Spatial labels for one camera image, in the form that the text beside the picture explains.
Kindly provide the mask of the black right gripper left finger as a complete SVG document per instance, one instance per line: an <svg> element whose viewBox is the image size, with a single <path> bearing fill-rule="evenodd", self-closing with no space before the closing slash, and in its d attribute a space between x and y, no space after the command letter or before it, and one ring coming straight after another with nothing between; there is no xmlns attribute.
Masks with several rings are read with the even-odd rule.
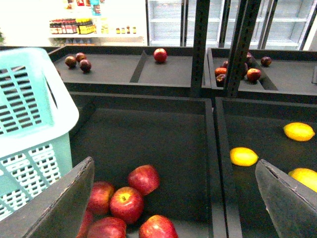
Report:
<svg viewBox="0 0 317 238"><path fill-rule="evenodd" d="M94 160L87 157L69 173L0 223L2 238L74 238L90 198Z"/></svg>

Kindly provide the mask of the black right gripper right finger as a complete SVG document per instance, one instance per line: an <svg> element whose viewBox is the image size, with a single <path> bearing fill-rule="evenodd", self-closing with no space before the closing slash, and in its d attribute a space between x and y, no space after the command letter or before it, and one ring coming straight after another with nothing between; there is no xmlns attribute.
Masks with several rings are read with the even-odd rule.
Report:
<svg viewBox="0 0 317 238"><path fill-rule="evenodd" d="M255 176L267 212L280 238L317 236L317 193L266 160Z"/></svg>

